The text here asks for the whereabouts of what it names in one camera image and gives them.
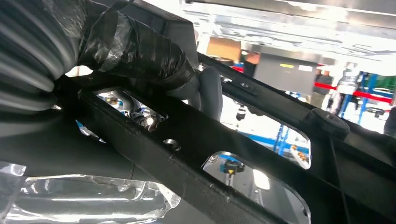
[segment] black corrugated tube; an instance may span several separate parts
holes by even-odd
[[[50,109],[53,81],[74,66],[142,78],[164,91],[195,74],[184,52],[150,27],[90,0],[3,0],[0,111]]]

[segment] fluorescent light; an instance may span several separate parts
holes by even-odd
[[[255,178],[256,187],[264,190],[269,190],[269,180],[268,177],[263,172],[254,169],[253,176]]]

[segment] black plastic frame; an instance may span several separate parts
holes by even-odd
[[[308,204],[313,224],[395,223],[394,139],[331,117],[204,55],[199,59],[232,80],[222,84],[224,94],[308,136],[311,168],[302,169],[179,100],[138,92],[128,79],[64,76],[55,94],[66,113],[217,223],[286,223],[202,170],[217,152],[238,156],[293,188]],[[122,90],[168,118],[149,133],[94,94],[110,90]],[[181,150],[173,151],[165,139],[176,140]]]

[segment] clear plastic film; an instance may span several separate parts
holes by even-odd
[[[91,175],[23,177],[0,163],[4,224],[141,224],[164,217],[180,197],[162,184]]]

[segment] mounting hole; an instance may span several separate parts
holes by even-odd
[[[209,162],[216,162],[218,158],[219,158],[219,155],[212,155],[212,156],[209,158]]]
[[[170,146],[173,150],[175,150],[176,152],[179,151],[181,149],[179,143],[176,140],[173,139],[166,139],[163,141],[165,143],[165,145]]]
[[[244,88],[249,88],[249,85],[246,84],[246,83],[240,83],[240,85],[241,85],[242,87],[244,87]]]

